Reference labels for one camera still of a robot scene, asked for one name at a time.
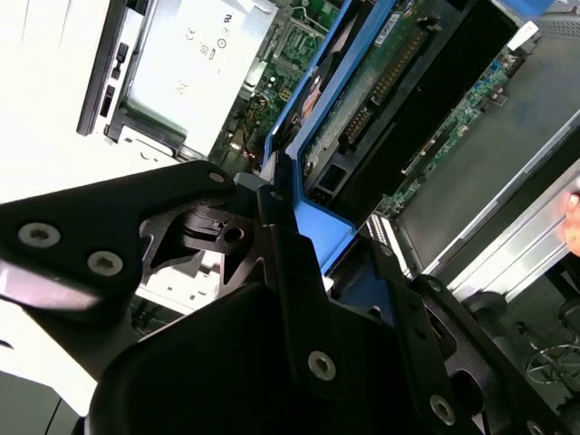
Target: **white surface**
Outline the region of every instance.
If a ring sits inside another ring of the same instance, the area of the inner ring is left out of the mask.
[[[0,202],[157,167],[76,126],[108,0],[0,2]],[[0,301],[0,370],[50,385],[83,415],[94,380],[22,310]]]
[[[0,2],[0,202],[157,167],[76,133],[109,1],[68,3]]]
[[[511,38],[511,40],[507,43],[507,48],[510,50],[516,50],[521,44],[534,36],[537,31],[537,25],[531,21],[528,21],[519,28],[514,37]]]
[[[221,262],[221,254],[206,252],[202,264],[211,269]],[[195,278],[172,268],[160,270],[147,285],[141,285],[137,295],[170,310],[191,314],[218,298],[219,274],[198,272]]]

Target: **metal frame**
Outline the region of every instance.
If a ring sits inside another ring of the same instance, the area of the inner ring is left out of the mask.
[[[579,189],[580,159],[449,284],[453,294],[494,291],[511,301],[523,292],[569,252],[560,227]]]

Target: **label sticker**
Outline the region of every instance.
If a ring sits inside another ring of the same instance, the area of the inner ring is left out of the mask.
[[[244,14],[223,2],[207,2],[200,14],[198,3],[184,0],[178,14],[177,31],[180,50],[178,64],[181,74],[175,91],[183,96],[203,94],[204,88],[228,68],[232,48]]]
[[[401,13],[392,14],[389,17],[389,19],[385,23],[384,27],[382,28],[381,32],[377,36],[377,39],[374,41],[374,44],[376,46],[380,47],[382,45],[382,43],[385,42],[385,40],[387,39],[387,36],[389,36],[389,33],[391,32],[391,30],[394,28],[394,26],[399,21],[399,18],[401,18]]]
[[[507,43],[507,48],[512,51],[516,50],[521,44],[534,36],[538,30],[535,23],[528,21],[519,28],[514,37],[511,38],[511,41]]]

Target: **black metal bracket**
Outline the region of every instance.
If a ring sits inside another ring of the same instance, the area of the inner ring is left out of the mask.
[[[371,245],[376,275],[388,283],[391,319],[387,321],[399,339],[417,413],[431,422],[436,433],[479,435],[478,427],[461,411],[421,297],[403,284],[400,269],[399,274],[390,272],[397,267],[392,251],[379,242]]]
[[[0,258],[13,268],[4,296],[82,323],[122,318],[144,277],[184,257],[176,246],[156,260],[170,224],[191,209],[223,205],[234,191],[225,172],[194,161],[4,204]],[[25,226],[35,223],[54,228],[58,243],[25,243]],[[117,256],[120,272],[94,273],[89,258],[98,252]],[[31,285],[33,279],[42,285]]]
[[[432,315],[449,327],[458,346],[446,359],[449,375],[467,372],[477,378],[485,396],[486,433],[569,433],[440,281],[420,275],[411,288],[421,296]]]

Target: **mounting hole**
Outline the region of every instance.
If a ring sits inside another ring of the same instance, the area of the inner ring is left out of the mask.
[[[462,410],[471,417],[483,411],[483,391],[470,373],[459,370],[451,376],[451,388]]]
[[[415,333],[417,334],[417,336],[419,338],[421,338],[421,340],[426,340],[427,339],[427,335],[425,335],[425,333],[421,329],[415,328]]]
[[[97,251],[89,256],[87,266],[97,275],[115,276],[123,269],[123,260],[114,252]]]
[[[18,230],[18,238],[29,247],[52,247],[61,240],[61,233],[43,222],[26,224]]]
[[[226,234],[224,234],[224,240],[226,240],[226,243],[234,243],[241,239],[243,236],[244,231],[239,228],[232,228],[226,231]]]
[[[429,405],[433,413],[446,425],[453,426],[455,424],[455,412],[441,396],[433,394],[429,398]]]
[[[9,342],[5,342],[4,340],[0,340],[0,347],[10,349],[11,351],[15,349]]]
[[[223,183],[226,181],[226,179],[224,179],[224,177],[219,175],[217,172],[209,172],[209,177],[217,183]]]
[[[318,379],[331,381],[336,376],[336,367],[330,356],[321,351],[312,351],[308,355],[308,368]]]

